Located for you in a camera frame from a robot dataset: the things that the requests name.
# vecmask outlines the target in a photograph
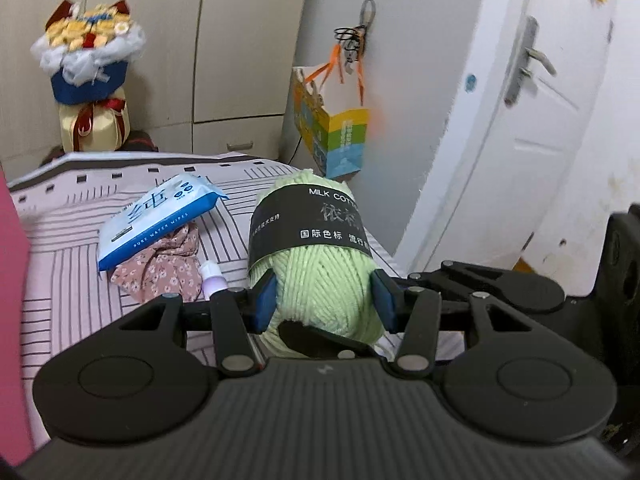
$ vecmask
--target floral fabric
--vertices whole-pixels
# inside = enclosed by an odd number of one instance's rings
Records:
[[[198,228],[189,222],[116,267],[115,283],[139,303],[166,292],[177,292],[184,301],[200,293],[198,273]]]

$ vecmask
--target door handle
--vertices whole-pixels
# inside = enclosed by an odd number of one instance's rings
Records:
[[[249,142],[245,142],[244,144],[226,144],[226,148],[230,152],[242,152],[243,150],[250,150],[254,146],[254,142],[250,140]]]
[[[527,54],[530,58],[535,59],[542,63],[542,66],[545,67],[545,70],[549,72],[553,77],[558,75],[558,71],[556,67],[549,61],[549,58],[546,56],[544,52],[540,52],[539,50],[535,50],[533,48],[527,49]]]
[[[533,72],[529,69],[530,59],[535,59],[542,63],[545,70],[552,76],[556,76],[558,74],[556,67],[553,66],[544,52],[533,48],[538,28],[538,20],[533,16],[528,16],[524,33],[520,40],[520,46],[518,47],[518,53],[515,58],[513,75],[511,76],[511,81],[504,95],[504,103],[509,107],[513,106],[518,101],[524,79],[527,77],[533,77]]]

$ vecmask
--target wet wipes package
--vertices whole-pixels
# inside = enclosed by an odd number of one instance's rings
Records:
[[[181,173],[129,204],[100,229],[98,270],[109,270],[216,206],[225,193],[201,176]]]

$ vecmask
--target red ribbon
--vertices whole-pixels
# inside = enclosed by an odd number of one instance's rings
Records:
[[[82,108],[78,113],[78,118],[74,124],[74,151],[80,151],[80,137],[86,137],[94,129],[94,107],[96,106],[108,108],[113,113],[113,116],[116,119],[118,132],[120,133],[120,145],[123,145],[125,128],[122,111],[124,110],[125,105],[126,101],[124,99],[110,98],[88,103],[84,108]]]

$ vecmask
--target sticker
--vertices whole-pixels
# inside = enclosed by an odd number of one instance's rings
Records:
[[[349,195],[316,184],[281,187],[258,204],[251,218],[249,268],[269,254],[316,244],[371,256],[360,213]]]

